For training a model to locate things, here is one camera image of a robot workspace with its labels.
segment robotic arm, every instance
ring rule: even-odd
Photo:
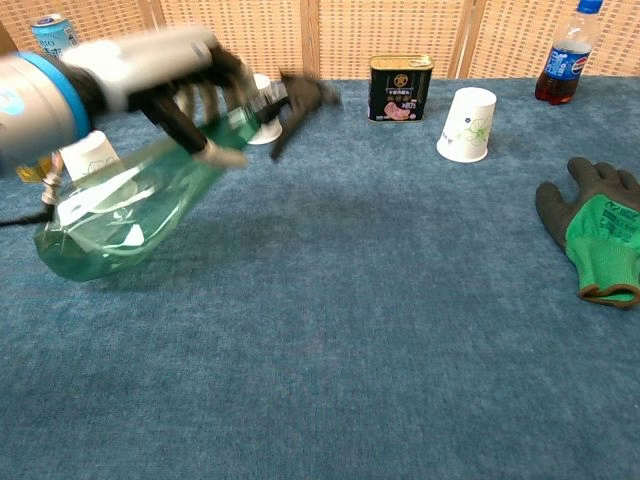
[[[84,43],[59,60],[35,53],[7,56],[0,59],[0,174],[81,140],[100,115],[134,111],[142,111],[194,159],[243,166],[240,151],[219,147],[192,120],[195,88],[206,120],[218,115],[218,86],[229,109],[251,104],[263,122],[291,107],[271,154],[276,160],[311,112],[340,102],[337,92],[312,78],[282,78],[283,87],[258,92],[249,67],[198,26]]]

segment green plastic bottle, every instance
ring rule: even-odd
[[[200,127],[218,145],[238,150],[259,128],[249,107]],[[34,237],[38,255],[56,274],[78,282],[132,267],[223,174],[167,137],[61,189],[53,221]]]

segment cup with green leaf print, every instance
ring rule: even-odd
[[[440,155],[461,163],[485,158],[496,100],[496,95],[484,88],[458,89],[436,144]]]

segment black tin can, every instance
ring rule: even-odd
[[[433,61],[427,55],[371,58],[369,120],[418,122],[424,115]]]

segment woven screen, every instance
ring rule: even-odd
[[[456,61],[464,1],[320,0],[322,78],[369,78],[373,55],[427,54],[433,76]]]
[[[487,0],[469,77],[535,77],[553,34],[575,0]],[[609,0],[599,14],[602,34],[584,74],[640,74],[640,2]]]
[[[167,25],[211,28],[256,73],[302,71],[299,0],[161,0]]]
[[[0,22],[19,50],[38,51],[33,19],[49,13],[67,17],[81,42],[145,28],[138,2],[127,0],[1,0]]]

